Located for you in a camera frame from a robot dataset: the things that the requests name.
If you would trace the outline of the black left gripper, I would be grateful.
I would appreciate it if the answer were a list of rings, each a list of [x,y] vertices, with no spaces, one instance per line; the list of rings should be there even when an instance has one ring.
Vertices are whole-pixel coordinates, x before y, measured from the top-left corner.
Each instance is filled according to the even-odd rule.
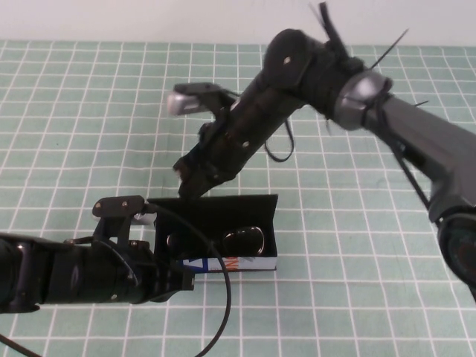
[[[193,271],[182,271],[166,254],[152,252],[147,241],[133,240],[129,247],[138,270],[135,288],[138,293],[134,303],[163,303],[176,292],[194,290]]]

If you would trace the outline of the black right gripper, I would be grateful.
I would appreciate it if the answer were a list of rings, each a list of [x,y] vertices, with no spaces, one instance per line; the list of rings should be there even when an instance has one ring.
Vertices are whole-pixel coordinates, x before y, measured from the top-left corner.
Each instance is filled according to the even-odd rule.
[[[268,140],[268,112],[260,107],[225,108],[199,130],[198,143],[174,164],[181,199],[200,198],[235,179]]]

